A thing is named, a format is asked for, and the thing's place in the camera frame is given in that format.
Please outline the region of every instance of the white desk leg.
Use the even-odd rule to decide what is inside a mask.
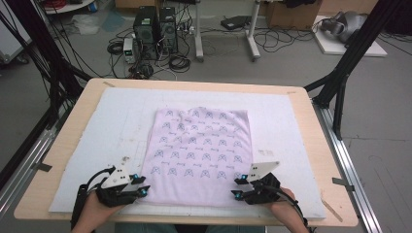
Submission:
[[[256,59],[260,58],[260,53],[258,52],[258,46],[254,38],[255,26],[257,24],[259,7],[260,7],[260,0],[255,0],[254,9],[252,12],[251,28],[249,30],[246,30],[246,38],[248,39],[249,46],[251,47],[251,50],[252,50],[252,56],[253,56],[252,60],[253,61],[256,61]]]
[[[200,0],[196,0],[196,29],[194,36],[194,46],[196,48],[196,58],[203,62],[202,37],[200,36]]]

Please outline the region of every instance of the concrete floor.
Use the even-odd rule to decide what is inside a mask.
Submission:
[[[131,20],[119,18],[114,11],[99,11],[101,28],[96,35],[71,35],[74,49],[99,75],[110,73],[108,41],[130,27]],[[221,18],[209,18],[204,25],[220,28]],[[258,23],[264,26],[264,19]],[[412,52],[412,44],[388,39]],[[363,188],[383,232],[412,231],[412,56],[377,40],[388,56],[364,57],[352,73],[346,91],[342,136],[357,169]],[[242,34],[203,34],[205,59],[194,59],[194,42],[188,38],[192,63],[177,74],[177,80],[209,83],[252,83],[305,86],[331,72],[340,55],[324,55],[315,40],[295,41],[274,53],[259,48],[261,59],[253,63]],[[127,65],[120,59],[116,73],[124,77]],[[159,72],[152,79],[173,81],[176,77]],[[312,91],[315,96],[319,90]],[[49,102],[41,76],[31,62],[10,64],[0,69],[0,168],[2,169]],[[25,221],[13,217],[14,204],[2,219],[2,232],[68,232],[65,221]],[[113,232],[108,223],[99,232]],[[268,232],[288,232],[284,227],[268,227]],[[355,228],[318,228],[317,232],[363,232]]]

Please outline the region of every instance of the pink cloth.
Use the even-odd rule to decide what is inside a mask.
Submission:
[[[234,182],[248,174],[252,142],[246,111],[194,108],[161,109],[143,165],[145,184],[151,185],[142,202],[230,207]]]

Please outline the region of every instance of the folded cloth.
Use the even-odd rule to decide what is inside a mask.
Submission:
[[[252,142],[246,111],[161,109],[155,114],[142,176],[142,202],[233,207],[234,179],[248,174]]]

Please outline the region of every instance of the white board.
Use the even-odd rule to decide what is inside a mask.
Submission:
[[[254,162],[280,161],[280,166],[273,174],[282,186],[293,190],[304,215],[309,219],[326,217],[288,95],[116,87],[107,88],[103,93],[65,169],[50,211],[70,213],[78,186],[86,183],[94,173],[122,163],[125,157],[128,158],[125,165],[130,173],[140,175],[155,111],[165,107],[247,110]],[[246,203],[236,209],[153,206],[139,203],[127,206],[122,213],[271,216],[263,207],[248,206]]]
[[[326,17],[317,16],[315,22],[318,22]],[[319,47],[321,48],[324,54],[334,54],[334,55],[341,55],[345,53],[346,48],[345,45],[342,44],[337,37],[332,36],[327,31],[322,31],[318,28],[314,28],[313,31],[315,32],[315,38],[318,42]],[[373,42],[372,46],[367,50],[365,56],[386,56],[388,55],[384,49],[382,49],[378,43]]]

